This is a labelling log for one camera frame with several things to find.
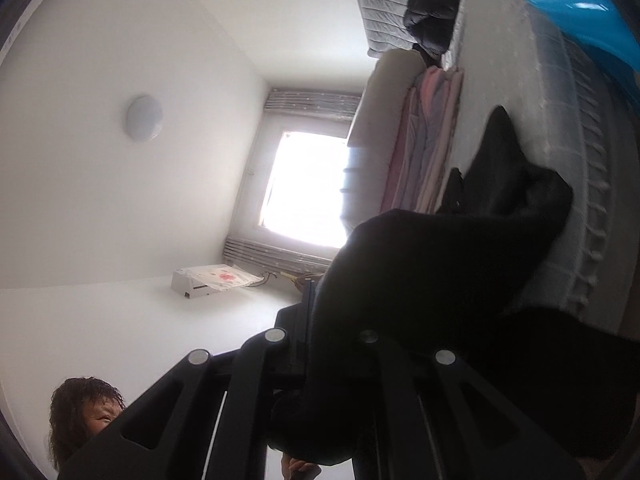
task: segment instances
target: blue plastic object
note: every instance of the blue plastic object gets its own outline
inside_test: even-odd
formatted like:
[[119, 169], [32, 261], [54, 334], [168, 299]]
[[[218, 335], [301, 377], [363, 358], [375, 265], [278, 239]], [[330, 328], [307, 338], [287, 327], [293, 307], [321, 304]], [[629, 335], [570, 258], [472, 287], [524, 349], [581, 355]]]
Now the blue plastic object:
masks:
[[581, 43], [620, 58], [640, 72], [640, 45], [611, 0], [527, 0]]

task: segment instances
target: black puffer jacket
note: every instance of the black puffer jacket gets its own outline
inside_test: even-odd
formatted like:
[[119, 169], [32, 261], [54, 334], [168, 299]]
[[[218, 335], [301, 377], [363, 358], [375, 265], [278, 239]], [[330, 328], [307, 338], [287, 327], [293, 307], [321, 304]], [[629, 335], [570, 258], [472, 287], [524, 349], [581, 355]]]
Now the black puffer jacket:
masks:
[[449, 48], [460, 0], [409, 0], [404, 26], [433, 59]]

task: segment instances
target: bed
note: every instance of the bed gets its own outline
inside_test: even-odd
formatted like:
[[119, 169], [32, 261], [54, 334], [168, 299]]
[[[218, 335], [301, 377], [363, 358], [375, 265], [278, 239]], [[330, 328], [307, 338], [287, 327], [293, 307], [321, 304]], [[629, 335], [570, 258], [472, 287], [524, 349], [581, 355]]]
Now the bed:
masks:
[[[563, 234], [513, 309], [553, 305], [615, 333], [640, 233], [638, 149], [626, 103], [584, 52], [524, 0], [466, 0], [463, 21], [453, 65], [464, 71], [464, 83], [446, 173], [465, 172], [489, 112], [503, 105], [529, 159], [558, 171], [574, 190]], [[348, 230], [380, 212], [402, 105], [424, 71], [418, 58], [387, 49], [364, 92], [348, 141]]]

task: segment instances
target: silver screw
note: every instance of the silver screw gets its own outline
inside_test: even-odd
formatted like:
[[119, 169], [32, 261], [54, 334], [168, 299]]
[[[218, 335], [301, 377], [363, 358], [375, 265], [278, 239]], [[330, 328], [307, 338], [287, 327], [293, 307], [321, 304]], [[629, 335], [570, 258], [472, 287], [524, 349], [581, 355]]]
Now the silver screw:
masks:
[[375, 343], [378, 340], [378, 333], [375, 330], [363, 330], [360, 332], [360, 341], [366, 344]]
[[449, 366], [456, 362], [456, 355], [451, 350], [440, 350], [436, 354], [436, 361], [441, 365]]
[[209, 359], [209, 352], [203, 349], [193, 350], [189, 354], [189, 362], [192, 365], [201, 365]]
[[264, 338], [269, 343], [278, 343], [286, 338], [287, 333], [281, 328], [270, 328], [264, 333]]

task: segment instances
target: hair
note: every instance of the hair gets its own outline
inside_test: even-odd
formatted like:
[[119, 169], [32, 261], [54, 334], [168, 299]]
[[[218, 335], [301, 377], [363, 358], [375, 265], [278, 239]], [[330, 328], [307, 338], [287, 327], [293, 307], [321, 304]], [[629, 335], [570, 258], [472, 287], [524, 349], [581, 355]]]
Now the hair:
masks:
[[56, 470], [89, 440], [82, 407], [87, 401], [98, 400], [111, 400], [123, 410], [125, 408], [118, 389], [95, 377], [67, 379], [53, 392], [49, 412], [49, 452]]

